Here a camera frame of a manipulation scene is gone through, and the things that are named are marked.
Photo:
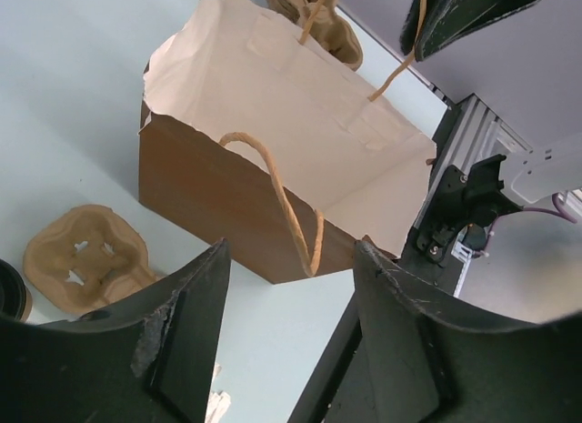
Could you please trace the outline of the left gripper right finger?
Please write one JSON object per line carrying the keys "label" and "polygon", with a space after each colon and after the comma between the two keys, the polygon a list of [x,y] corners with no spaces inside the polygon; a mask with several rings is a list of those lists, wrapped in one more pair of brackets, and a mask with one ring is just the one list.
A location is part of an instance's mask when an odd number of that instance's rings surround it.
{"label": "left gripper right finger", "polygon": [[468,304],[365,241],[354,280],[381,422],[578,422],[581,316],[541,324]]}

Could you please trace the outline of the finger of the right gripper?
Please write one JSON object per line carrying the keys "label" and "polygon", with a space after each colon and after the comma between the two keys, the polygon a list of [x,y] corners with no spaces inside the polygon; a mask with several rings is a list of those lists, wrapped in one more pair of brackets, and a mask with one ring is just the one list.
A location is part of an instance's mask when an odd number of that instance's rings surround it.
{"label": "finger of the right gripper", "polygon": [[540,0],[413,0],[399,37],[403,54],[426,60],[457,40]]}

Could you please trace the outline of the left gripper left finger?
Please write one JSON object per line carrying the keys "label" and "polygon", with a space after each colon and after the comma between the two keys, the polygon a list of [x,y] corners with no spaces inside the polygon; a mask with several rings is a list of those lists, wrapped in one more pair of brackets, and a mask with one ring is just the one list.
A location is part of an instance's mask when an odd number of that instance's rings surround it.
{"label": "left gripper left finger", "polygon": [[229,286],[220,240],[74,321],[1,320],[4,422],[201,422]]}

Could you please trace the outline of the single brown cup carrier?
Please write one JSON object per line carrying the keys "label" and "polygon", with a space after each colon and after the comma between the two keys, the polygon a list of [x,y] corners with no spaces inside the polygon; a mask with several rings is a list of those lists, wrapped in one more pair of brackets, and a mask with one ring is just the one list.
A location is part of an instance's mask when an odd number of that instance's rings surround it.
{"label": "single brown cup carrier", "polygon": [[158,280],[144,239],[101,205],[74,207],[41,230],[26,246],[23,271],[57,308],[78,316]]}

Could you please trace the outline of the black cup lid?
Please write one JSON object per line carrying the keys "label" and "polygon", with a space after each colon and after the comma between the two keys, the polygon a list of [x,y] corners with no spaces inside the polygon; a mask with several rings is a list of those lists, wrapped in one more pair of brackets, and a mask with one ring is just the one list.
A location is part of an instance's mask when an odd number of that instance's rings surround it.
{"label": "black cup lid", "polygon": [[0,260],[1,313],[20,320],[26,307],[26,286],[19,273],[3,259]]}

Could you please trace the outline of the brown paper bag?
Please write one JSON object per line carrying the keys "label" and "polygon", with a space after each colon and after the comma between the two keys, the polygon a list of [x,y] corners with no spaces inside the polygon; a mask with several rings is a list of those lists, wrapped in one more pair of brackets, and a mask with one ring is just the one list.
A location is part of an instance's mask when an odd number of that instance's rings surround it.
{"label": "brown paper bag", "polygon": [[351,268],[370,241],[400,257],[433,140],[283,16],[200,0],[151,55],[139,201],[271,283]]}

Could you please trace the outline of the brown paper cup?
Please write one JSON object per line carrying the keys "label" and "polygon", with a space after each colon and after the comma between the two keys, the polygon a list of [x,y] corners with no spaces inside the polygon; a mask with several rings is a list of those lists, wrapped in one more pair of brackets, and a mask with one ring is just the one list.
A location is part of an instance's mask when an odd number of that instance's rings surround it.
{"label": "brown paper cup", "polygon": [[25,287],[24,307],[20,317],[22,322],[26,322],[33,307],[33,297],[27,287]]}

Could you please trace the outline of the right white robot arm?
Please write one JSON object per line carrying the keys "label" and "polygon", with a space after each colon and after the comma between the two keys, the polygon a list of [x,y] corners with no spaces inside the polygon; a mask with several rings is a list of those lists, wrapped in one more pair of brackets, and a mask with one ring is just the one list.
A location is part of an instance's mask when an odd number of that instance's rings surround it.
{"label": "right white robot arm", "polygon": [[[413,0],[400,48],[417,62],[478,31],[528,11],[541,0]],[[581,187],[581,7],[563,17],[555,34],[539,24],[512,25],[508,35],[490,37],[477,50],[499,57],[486,65],[466,57],[470,67],[496,88],[508,91],[510,114],[543,132],[569,129],[569,136],[502,163],[504,195],[518,205]]]}

